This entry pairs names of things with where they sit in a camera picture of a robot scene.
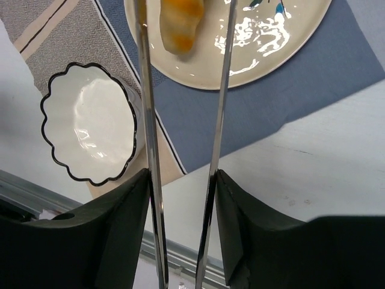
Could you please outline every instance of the food item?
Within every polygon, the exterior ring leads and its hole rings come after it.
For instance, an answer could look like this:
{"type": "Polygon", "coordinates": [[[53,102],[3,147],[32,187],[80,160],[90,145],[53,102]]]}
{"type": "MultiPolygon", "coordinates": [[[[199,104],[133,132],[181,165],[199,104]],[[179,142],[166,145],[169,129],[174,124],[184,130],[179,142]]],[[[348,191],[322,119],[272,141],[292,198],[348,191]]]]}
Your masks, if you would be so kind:
{"type": "Polygon", "coordinates": [[[203,0],[161,0],[159,26],[164,48],[176,55],[189,52],[204,12],[203,0]]]}

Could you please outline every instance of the beige stripe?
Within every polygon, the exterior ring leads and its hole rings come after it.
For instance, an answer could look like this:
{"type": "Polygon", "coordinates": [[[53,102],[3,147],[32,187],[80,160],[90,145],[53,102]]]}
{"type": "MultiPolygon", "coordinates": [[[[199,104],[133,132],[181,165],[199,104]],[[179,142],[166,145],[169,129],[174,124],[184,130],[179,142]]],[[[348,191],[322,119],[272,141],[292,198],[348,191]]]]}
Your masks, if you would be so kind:
{"type": "Polygon", "coordinates": [[[18,51],[22,50],[31,37],[33,37],[33,35],[35,35],[35,33],[43,27],[63,1],[64,0],[55,0],[35,21],[25,28],[23,34],[13,43],[18,51]]]}
{"type": "MultiPolygon", "coordinates": [[[[162,185],[168,184],[169,182],[175,181],[183,176],[178,165],[176,164],[175,158],[171,153],[170,147],[166,142],[165,136],[158,126],[158,141],[159,141],[159,158],[161,163],[161,178],[162,185]]],[[[142,168],[148,167],[147,165],[147,156],[146,150],[142,149],[137,159],[131,164],[130,168],[127,170],[124,176],[114,182],[108,182],[107,184],[101,187],[93,187],[91,184],[88,184],[88,187],[91,191],[93,198],[99,197],[114,188],[118,187],[120,184],[127,181],[129,178],[133,177],[137,172],[142,168]]]]}
{"type": "Polygon", "coordinates": [[[37,35],[37,37],[28,45],[28,47],[22,52],[24,60],[27,60],[35,51],[40,47],[48,35],[54,30],[54,28],[62,21],[79,3],[80,0],[68,0],[59,11],[50,19],[43,30],[37,35]]]}

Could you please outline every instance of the plate rim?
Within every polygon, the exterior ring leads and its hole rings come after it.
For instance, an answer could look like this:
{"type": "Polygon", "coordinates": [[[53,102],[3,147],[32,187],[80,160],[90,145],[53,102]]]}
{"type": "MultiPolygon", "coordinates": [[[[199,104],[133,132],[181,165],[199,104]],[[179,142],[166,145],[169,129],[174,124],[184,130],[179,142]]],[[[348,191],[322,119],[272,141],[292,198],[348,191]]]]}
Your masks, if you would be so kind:
{"type": "Polygon", "coordinates": [[[82,63],[74,61],[74,62],[69,63],[66,66],[66,69],[64,71],[57,72],[57,73],[51,75],[51,77],[48,80],[48,93],[40,101],[40,110],[42,111],[42,113],[44,115],[44,119],[43,119],[42,126],[40,128],[40,132],[41,132],[44,140],[46,141],[46,143],[48,143],[51,146],[51,157],[54,160],[54,162],[57,163],[59,166],[62,166],[62,167],[66,168],[68,175],[74,181],[78,181],[78,182],[85,182],[85,181],[87,181],[91,185],[93,185],[94,187],[100,187],[101,185],[104,185],[104,184],[106,184],[109,181],[116,181],[116,180],[120,179],[124,175],[124,173],[125,173],[128,165],[129,165],[129,163],[132,161],[132,159],[134,158],[135,154],[137,153],[137,132],[138,132],[137,114],[136,114],[136,112],[135,112],[135,110],[134,110],[134,108],[133,108],[133,106],[131,104],[131,101],[129,100],[126,87],[122,84],[122,82],[119,79],[113,77],[102,65],[100,65],[99,63],[95,63],[95,62],[91,62],[91,63],[87,63],[87,64],[82,64],[82,63]],[[56,155],[55,155],[55,150],[56,150],[55,145],[47,138],[47,135],[45,133],[45,126],[46,126],[46,124],[48,122],[48,115],[46,113],[46,110],[44,109],[44,103],[46,102],[47,99],[49,99],[52,96],[52,88],[51,88],[52,82],[54,81],[54,79],[58,78],[59,76],[67,75],[69,70],[70,70],[70,68],[74,67],[74,66],[78,66],[78,67],[81,67],[81,68],[84,68],[84,69],[87,69],[87,68],[90,68],[90,67],[96,67],[96,68],[100,69],[102,72],[104,72],[111,80],[115,81],[120,86],[120,88],[123,90],[123,93],[125,94],[125,98],[127,100],[127,103],[129,105],[129,108],[131,109],[131,113],[132,113],[133,118],[134,118],[134,143],[133,143],[133,147],[132,147],[131,156],[125,162],[125,164],[123,165],[122,170],[120,171],[120,173],[117,176],[109,176],[109,177],[105,178],[101,182],[94,182],[91,177],[78,178],[77,176],[75,176],[71,172],[71,168],[70,168],[69,165],[59,161],[56,158],[56,155]]]}
{"type": "MultiPolygon", "coordinates": [[[[137,46],[137,36],[136,36],[136,33],[135,35],[132,33],[131,31],[131,27],[130,27],[130,24],[129,24],[129,21],[128,21],[128,1],[134,1],[134,0],[124,0],[124,5],[125,5],[125,15],[126,15],[126,21],[127,21],[127,25],[128,25],[128,28],[129,28],[129,32],[131,33],[131,36],[135,42],[135,45],[137,46]]],[[[291,54],[289,54],[283,61],[279,62],[279,64],[277,64],[276,66],[273,66],[271,69],[267,70],[266,73],[261,73],[259,74],[257,77],[255,78],[250,78],[249,80],[246,80],[246,81],[241,81],[237,84],[232,84],[232,85],[229,85],[229,89],[232,89],[232,88],[235,88],[235,87],[240,87],[242,85],[245,85],[245,84],[248,84],[248,83],[251,83],[253,81],[256,81],[260,78],[263,78],[265,76],[267,76],[268,74],[270,74],[271,72],[275,71],[276,69],[278,69],[279,67],[281,67],[282,65],[284,65],[290,58],[292,58],[308,41],[309,39],[311,38],[311,36],[313,36],[314,32],[318,29],[318,27],[320,26],[321,22],[324,20],[325,18],[325,15],[326,13],[328,12],[328,9],[330,8],[330,5],[331,5],[331,2],[332,0],[325,0],[325,9],[323,9],[320,13],[320,15],[322,15],[321,17],[319,17],[319,20],[316,22],[316,25],[314,26],[314,29],[311,30],[311,32],[309,33],[309,35],[301,42],[301,44],[298,46],[297,49],[293,50],[293,52],[291,54]]],[[[207,86],[201,86],[201,85],[191,85],[191,82],[186,82],[186,81],[179,81],[179,80],[176,80],[175,77],[171,77],[169,73],[167,72],[164,72],[163,69],[160,68],[160,66],[158,65],[155,65],[152,61],[151,61],[151,65],[156,69],[158,70],[159,72],[161,72],[163,75],[165,75],[167,78],[170,78],[172,81],[176,82],[176,83],[179,83],[179,84],[182,84],[186,87],[190,87],[192,89],[200,89],[200,90],[207,90],[207,91],[218,91],[220,89],[220,86],[210,86],[210,87],[207,87],[207,86]]]]}

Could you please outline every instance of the beige plate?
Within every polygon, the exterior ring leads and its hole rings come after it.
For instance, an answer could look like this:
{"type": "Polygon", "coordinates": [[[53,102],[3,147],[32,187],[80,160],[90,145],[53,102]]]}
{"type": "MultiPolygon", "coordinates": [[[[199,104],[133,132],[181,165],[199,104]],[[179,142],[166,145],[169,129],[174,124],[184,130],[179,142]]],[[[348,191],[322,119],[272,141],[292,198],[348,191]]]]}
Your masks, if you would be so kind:
{"type": "MultiPolygon", "coordinates": [[[[164,75],[197,89],[219,89],[230,0],[205,0],[205,16],[196,43],[183,57],[167,52],[159,30],[160,0],[148,1],[152,64],[164,75]]],[[[331,0],[283,0],[286,16],[276,13],[279,0],[238,0],[230,87],[254,81],[281,66],[309,39],[321,23],[331,0]]],[[[126,17],[134,31],[134,0],[125,0],[126,17]]]]}

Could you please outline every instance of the black stripe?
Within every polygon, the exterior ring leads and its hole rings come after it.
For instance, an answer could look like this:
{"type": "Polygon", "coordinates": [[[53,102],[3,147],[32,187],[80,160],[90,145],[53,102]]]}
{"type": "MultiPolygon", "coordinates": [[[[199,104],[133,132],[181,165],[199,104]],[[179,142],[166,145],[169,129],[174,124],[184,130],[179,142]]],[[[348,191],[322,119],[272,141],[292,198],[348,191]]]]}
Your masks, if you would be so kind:
{"type": "MultiPolygon", "coordinates": [[[[135,72],[136,72],[136,69],[131,65],[131,62],[130,62],[130,60],[128,59],[127,55],[125,54],[125,52],[124,52],[125,50],[124,50],[123,47],[121,46],[121,44],[120,44],[120,42],[119,42],[119,39],[117,38],[117,36],[116,36],[115,33],[114,33],[113,28],[111,28],[111,26],[109,25],[108,21],[107,21],[106,18],[104,17],[103,11],[102,11],[102,9],[101,9],[99,3],[98,3],[96,0],[94,0],[94,3],[96,4],[97,8],[99,9],[100,15],[102,16],[102,18],[103,18],[104,22],[106,23],[106,25],[108,26],[109,30],[111,30],[112,35],[114,36],[116,43],[118,44],[120,50],[122,50],[122,53],[123,53],[123,55],[125,56],[125,59],[126,59],[128,65],[130,66],[131,70],[134,72],[136,79],[137,79],[138,82],[140,83],[140,78],[139,78],[138,75],[135,73],[135,72]]],[[[156,120],[158,121],[159,127],[161,128],[162,133],[163,133],[163,135],[164,135],[164,137],[165,137],[165,139],[166,139],[166,141],[167,141],[167,143],[168,143],[168,145],[169,145],[169,147],[170,147],[170,149],[171,149],[171,152],[173,153],[174,159],[176,160],[176,163],[178,164],[178,166],[179,166],[179,168],[180,168],[180,171],[181,171],[184,175],[186,175],[187,172],[183,169],[181,163],[179,162],[179,159],[178,159],[178,157],[177,157],[177,155],[176,155],[176,153],[175,153],[175,151],[174,151],[174,149],[173,149],[173,146],[171,145],[171,141],[168,139],[167,134],[165,133],[165,128],[161,125],[161,122],[160,122],[160,120],[159,120],[158,115],[156,115],[156,120]]]]}
{"type": "Polygon", "coordinates": [[[28,45],[31,44],[31,42],[38,36],[38,34],[44,29],[44,27],[47,25],[47,23],[52,19],[52,17],[56,14],[57,11],[60,10],[61,7],[63,7],[63,5],[67,2],[67,0],[64,0],[63,3],[60,4],[60,6],[55,10],[55,12],[48,18],[48,20],[46,21],[46,23],[44,23],[44,25],[35,33],[35,35],[32,36],[32,38],[26,43],[26,45],[23,47],[22,50],[20,50],[20,53],[22,53],[27,47],[28,45]]]}

